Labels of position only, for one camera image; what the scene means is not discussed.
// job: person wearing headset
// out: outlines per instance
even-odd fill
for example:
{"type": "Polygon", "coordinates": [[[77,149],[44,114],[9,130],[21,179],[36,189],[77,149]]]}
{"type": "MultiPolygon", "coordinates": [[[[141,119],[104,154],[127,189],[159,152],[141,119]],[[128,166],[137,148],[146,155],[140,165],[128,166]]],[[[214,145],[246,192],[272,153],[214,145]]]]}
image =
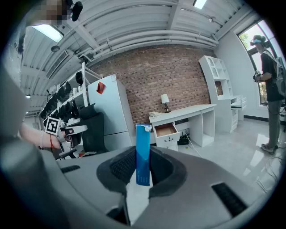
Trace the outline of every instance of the person wearing headset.
{"type": "Polygon", "coordinates": [[[279,94],[278,88],[273,79],[277,77],[276,63],[265,53],[268,50],[265,49],[264,42],[266,38],[264,36],[255,35],[253,42],[257,51],[261,54],[261,63],[263,75],[256,76],[255,82],[265,82],[266,94],[268,101],[268,113],[269,113],[269,142],[262,144],[261,148],[270,154],[274,154],[278,148],[279,133],[280,133],[280,108],[283,100],[283,96],[279,94]]]}
{"type": "Polygon", "coordinates": [[[58,25],[67,19],[71,6],[72,1],[70,0],[40,1],[25,15],[16,32],[9,39],[0,60],[0,93],[1,97],[5,98],[1,105],[6,108],[0,118],[0,134],[16,136],[19,133],[22,139],[35,146],[60,148],[55,135],[30,128],[22,122],[28,106],[28,99],[20,90],[20,75],[26,27],[41,24],[58,25]]]}

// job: refrigerator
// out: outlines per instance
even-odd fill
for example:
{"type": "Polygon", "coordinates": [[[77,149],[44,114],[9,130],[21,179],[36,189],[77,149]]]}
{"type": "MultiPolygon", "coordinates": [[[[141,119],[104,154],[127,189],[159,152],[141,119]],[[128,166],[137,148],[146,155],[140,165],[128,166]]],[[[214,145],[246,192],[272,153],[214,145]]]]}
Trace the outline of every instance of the refrigerator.
{"type": "Polygon", "coordinates": [[[104,77],[88,85],[89,104],[95,103],[96,112],[104,114],[104,143],[109,150],[135,145],[133,124],[126,89],[116,75],[104,77]],[[105,85],[104,91],[97,92],[98,84],[105,85]]]}

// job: gray pants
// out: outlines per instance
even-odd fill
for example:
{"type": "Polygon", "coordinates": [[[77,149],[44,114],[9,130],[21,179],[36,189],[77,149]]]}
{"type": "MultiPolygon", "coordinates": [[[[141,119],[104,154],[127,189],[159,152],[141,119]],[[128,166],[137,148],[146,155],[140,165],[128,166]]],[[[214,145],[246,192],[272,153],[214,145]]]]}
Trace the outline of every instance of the gray pants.
{"type": "Polygon", "coordinates": [[[269,113],[269,146],[274,147],[278,144],[280,134],[280,107],[282,100],[268,102],[269,113]]]}

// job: drawer handle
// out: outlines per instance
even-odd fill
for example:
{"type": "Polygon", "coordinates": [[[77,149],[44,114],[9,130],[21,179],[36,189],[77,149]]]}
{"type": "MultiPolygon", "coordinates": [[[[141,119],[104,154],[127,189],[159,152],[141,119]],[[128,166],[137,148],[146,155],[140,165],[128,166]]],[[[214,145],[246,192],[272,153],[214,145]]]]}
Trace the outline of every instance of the drawer handle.
{"type": "MultiPolygon", "coordinates": [[[[168,141],[173,141],[174,139],[172,138],[172,139],[170,139],[170,137],[169,137],[169,140],[168,141]]],[[[165,140],[165,142],[167,142],[166,140],[165,140]]]]}

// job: red paper on refrigerator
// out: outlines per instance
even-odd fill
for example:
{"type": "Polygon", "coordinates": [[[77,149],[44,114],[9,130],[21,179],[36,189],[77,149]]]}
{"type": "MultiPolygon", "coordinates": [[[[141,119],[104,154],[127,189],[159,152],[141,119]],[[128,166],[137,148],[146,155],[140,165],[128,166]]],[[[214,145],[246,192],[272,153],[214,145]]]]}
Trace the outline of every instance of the red paper on refrigerator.
{"type": "Polygon", "coordinates": [[[102,95],[103,91],[105,89],[105,85],[101,82],[98,83],[98,86],[97,86],[97,92],[102,95]]]}

